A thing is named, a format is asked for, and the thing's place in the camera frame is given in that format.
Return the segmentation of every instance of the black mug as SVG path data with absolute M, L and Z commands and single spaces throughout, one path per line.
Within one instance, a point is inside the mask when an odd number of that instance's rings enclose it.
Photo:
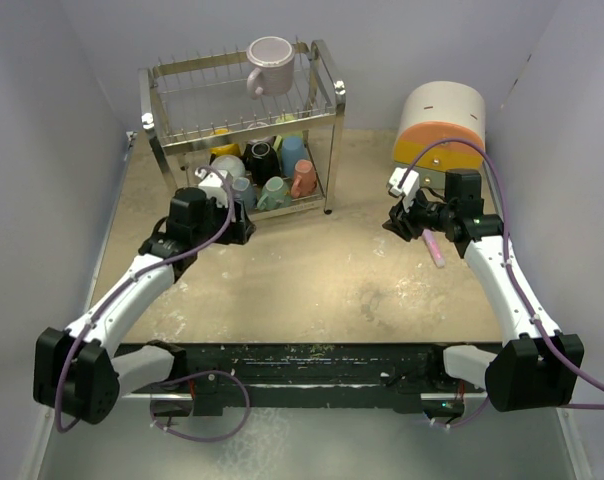
M 253 183 L 263 187 L 269 178 L 282 176 L 278 154 L 271 145 L 258 142 L 247 150 L 247 168 L 251 172 Z

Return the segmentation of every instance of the pink mug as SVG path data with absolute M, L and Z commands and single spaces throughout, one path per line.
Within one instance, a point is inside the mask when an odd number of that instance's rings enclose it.
M 315 192 L 317 186 L 318 177 L 315 174 L 313 163 L 309 160 L 299 160 L 298 163 L 295 164 L 291 196 L 293 198 L 309 196 Z

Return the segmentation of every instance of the mug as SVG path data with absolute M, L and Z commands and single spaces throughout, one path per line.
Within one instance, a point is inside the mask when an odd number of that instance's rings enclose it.
M 229 133 L 228 128 L 216 128 L 213 130 L 213 135 L 219 135 L 221 133 Z M 213 147 L 209 150 L 212 155 L 219 157 L 221 155 L 235 155 L 239 157 L 242 155 L 240 146 L 237 143 L 229 143 L 228 145 L 222 145 L 221 147 Z
M 317 186 L 318 177 L 315 174 L 313 163 L 309 160 L 300 160 L 296 163 L 291 196 L 293 198 L 306 197 L 315 192 Z
M 264 186 L 269 178 L 282 175 L 278 154 L 268 143 L 259 142 L 253 145 L 247 163 L 253 182 L 260 187 Z
M 284 38 L 258 38 L 246 49 L 246 58 L 253 67 L 246 79 L 246 88 L 252 99 L 262 95 L 284 95 L 290 90 L 295 50 Z
M 295 120 L 297 120 L 297 117 L 295 115 L 291 115 L 290 113 L 283 113 L 275 120 L 275 123 L 278 124 L 278 123 L 284 123 L 284 122 L 294 122 Z M 273 144 L 273 148 L 275 148 L 276 150 L 279 151 L 280 147 L 282 146 L 282 140 L 284 140 L 287 137 L 304 138 L 301 131 L 300 132 L 282 133 L 275 138 L 275 143 Z
M 211 166 L 216 170 L 226 170 L 233 178 L 240 178 L 246 175 L 244 162 L 235 155 L 221 155 L 211 162 Z
M 291 205 L 291 192 L 289 185 L 280 177 L 270 178 L 258 200 L 259 210 L 275 210 Z
M 293 178 L 295 173 L 295 164 L 299 160 L 309 158 L 309 154 L 304 147 L 304 141 L 300 137 L 287 137 L 282 142 L 282 173 L 285 177 Z
M 251 181 L 245 177 L 239 177 L 233 180 L 233 198 L 244 203 L 244 207 L 248 210 L 255 208 L 257 197 Z
M 258 127 L 268 127 L 269 124 L 268 123 L 264 123 L 264 122 L 254 122 L 251 125 L 249 125 L 249 130 L 251 130 L 252 128 L 258 128 Z M 273 145 L 275 143 L 275 137 L 271 136 L 271 137 L 264 137 L 264 138 L 256 138 L 253 140 L 249 140 L 247 143 L 247 145 L 255 145 L 256 143 L 260 143 L 260 142 L 264 142 L 264 143 L 268 143 L 269 145 Z

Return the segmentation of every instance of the metal wire rack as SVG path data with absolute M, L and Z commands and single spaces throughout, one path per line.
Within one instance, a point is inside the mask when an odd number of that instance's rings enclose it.
M 277 97 L 249 97 L 246 78 L 251 66 L 237 46 L 217 55 L 185 52 L 186 60 L 172 56 L 171 62 L 160 60 L 139 71 L 142 125 L 171 192 L 178 188 L 176 170 L 185 172 L 187 184 L 196 182 L 194 152 L 301 131 L 318 173 L 317 191 L 290 207 L 254 212 L 251 218 L 320 207 L 331 212 L 346 105 L 344 82 L 323 40 L 310 47 L 297 38 L 291 44 L 296 52 L 293 86 Z M 257 123 L 266 126 L 248 128 Z M 309 131 L 321 127 L 332 129 L 328 154 L 314 158 Z M 177 161 L 168 162 L 171 156 Z

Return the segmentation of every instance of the black base bar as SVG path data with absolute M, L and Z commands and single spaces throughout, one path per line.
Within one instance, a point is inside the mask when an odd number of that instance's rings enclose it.
M 479 343 L 493 353 L 499 343 Z M 143 344 L 122 344 L 117 354 Z M 176 344 L 186 352 L 186 370 L 223 370 L 246 387 L 253 407 L 384 408 L 398 413 L 421 413 L 425 393 L 455 394 L 460 380 L 444 373 L 442 352 L 450 344 Z M 230 380 L 214 376 L 195 381 L 193 415 L 221 415 L 225 407 L 242 407 L 244 400 Z M 465 385 L 467 393 L 479 392 Z M 189 395 L 187 383 L 167 390 L 148 386 L 135 393 Z M 188 414 L 190 400 L 159 402 L 158 415 Z M 453 403 L 436 402 L 450 416 Z

